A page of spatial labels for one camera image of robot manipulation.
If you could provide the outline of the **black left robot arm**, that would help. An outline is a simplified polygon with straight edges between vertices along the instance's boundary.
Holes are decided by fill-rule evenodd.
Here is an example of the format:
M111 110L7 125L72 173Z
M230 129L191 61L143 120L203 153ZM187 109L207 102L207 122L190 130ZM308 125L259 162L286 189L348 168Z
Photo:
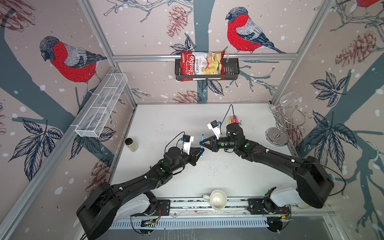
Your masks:
M118 210L124 204L165 185L174 176L174 171L187 164L195 166L204 151L192 147L187 154L178 147L171 147L145 174L121 184L100 184L77 210L85 236L89 240L99 238L113 224Z

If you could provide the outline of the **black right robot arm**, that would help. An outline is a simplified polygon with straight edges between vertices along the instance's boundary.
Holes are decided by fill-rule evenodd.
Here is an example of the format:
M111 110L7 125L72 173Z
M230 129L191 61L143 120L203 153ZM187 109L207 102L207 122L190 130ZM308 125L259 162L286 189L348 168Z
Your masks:
M232 149L242 159L264 164L288 175L296 180L300 198L317 209L324 206L335 186L325 167L316 158L303 159L270 150L246 139L243 129L236 123L227 125L225 137L212 136L201 141L200 145L212 152Z

